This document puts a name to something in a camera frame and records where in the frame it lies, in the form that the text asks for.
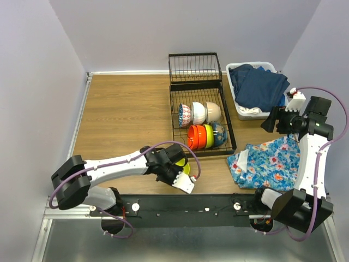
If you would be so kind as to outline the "yellow green nested bowl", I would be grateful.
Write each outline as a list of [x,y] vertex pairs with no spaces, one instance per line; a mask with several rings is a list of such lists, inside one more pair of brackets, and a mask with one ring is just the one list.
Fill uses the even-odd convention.
[[183,170],[182,170],[183,173],[185,173],[187,175],[190,174],[190,164],[188,163],[188,161],[185,158],[178,161],[176,163],[176,165],[183,168]]

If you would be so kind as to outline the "orange bowl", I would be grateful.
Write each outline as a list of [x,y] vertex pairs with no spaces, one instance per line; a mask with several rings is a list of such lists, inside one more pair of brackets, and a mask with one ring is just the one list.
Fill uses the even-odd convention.
[[198,149],[198,128],[197,125],[191,125],[187,133],[187,144],[192,150]]
[[207,144],[207,131],[205,126],[197,125],[198,131],[198,149],[202,149],[206,147]]

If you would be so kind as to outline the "dark floral bowl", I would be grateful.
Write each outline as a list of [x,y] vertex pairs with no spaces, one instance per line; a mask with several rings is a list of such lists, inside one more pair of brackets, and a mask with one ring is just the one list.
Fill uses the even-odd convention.
[[227,131],[220,123],[211,123],[213,130],[213,147],[222,146],[227,140]]

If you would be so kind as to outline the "blue patterned bowl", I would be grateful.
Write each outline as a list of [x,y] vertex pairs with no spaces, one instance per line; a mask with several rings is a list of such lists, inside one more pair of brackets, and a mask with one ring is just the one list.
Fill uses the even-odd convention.
[[191,122],[191,108],[183,103],[178,107],[178,123],[179,127],[183,128]]

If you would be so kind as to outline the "white bowl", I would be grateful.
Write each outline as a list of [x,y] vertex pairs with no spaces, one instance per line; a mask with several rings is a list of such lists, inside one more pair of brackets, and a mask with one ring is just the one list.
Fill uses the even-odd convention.
[[221,108],[219,105],[213,102],[205,102],[204,107],[206,110],[206,122],[212,123],[220,120]]
[[203,124],[206,120],[205,107],[200,102],[191,103],[191,116],[193,124]]

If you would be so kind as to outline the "lime green bowl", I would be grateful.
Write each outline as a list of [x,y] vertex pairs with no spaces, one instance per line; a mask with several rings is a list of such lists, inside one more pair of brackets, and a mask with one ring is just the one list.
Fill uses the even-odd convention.
[[203,125],[205,127],[206,130],[206,137],[207,137],[207,141],[206,141],[206,146],[205,148],[211,148],[214,145],[214,134],[213,134],[213,128],[211,125],[209,124],[204,124]]

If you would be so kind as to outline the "black wire dish rack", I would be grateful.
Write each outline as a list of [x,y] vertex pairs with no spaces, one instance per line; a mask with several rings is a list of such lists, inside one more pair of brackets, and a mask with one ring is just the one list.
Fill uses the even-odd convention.
[[168,56],[172,134],[198,156],[233,154],[237,148],[215,52]]

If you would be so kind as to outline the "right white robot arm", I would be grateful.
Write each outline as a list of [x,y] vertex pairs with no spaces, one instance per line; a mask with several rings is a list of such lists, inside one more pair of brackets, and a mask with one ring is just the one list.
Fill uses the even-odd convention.
[[273,107],[261,127],[279,134],[298,137],[300,161],[292,189],[280,193],[262,186],[251,200],[251,208],[258,214],[270,209],[271,218],[290,228],[312,232],[333,212],[333,204],[326,200],[324,170],[327,148],[333,139],[334,128],[326,123],[331,101],[304,94],[290,94],[286,106]]

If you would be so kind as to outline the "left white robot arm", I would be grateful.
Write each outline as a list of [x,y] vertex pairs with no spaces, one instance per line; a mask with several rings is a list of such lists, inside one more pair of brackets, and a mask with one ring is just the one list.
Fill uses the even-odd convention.
[[83,160],[72,156],[51,176],[54,191],[50,203],[52,209],[68,210],[80,204],[102,208],[114,216],[121,209],[117,192],[102,189],[98,185],[110,180],[131,176],[155,174],[156,180],[190,194],[194,183],[177,162],[186,155],[178,142],[145,146],[131,154],[100,160]]

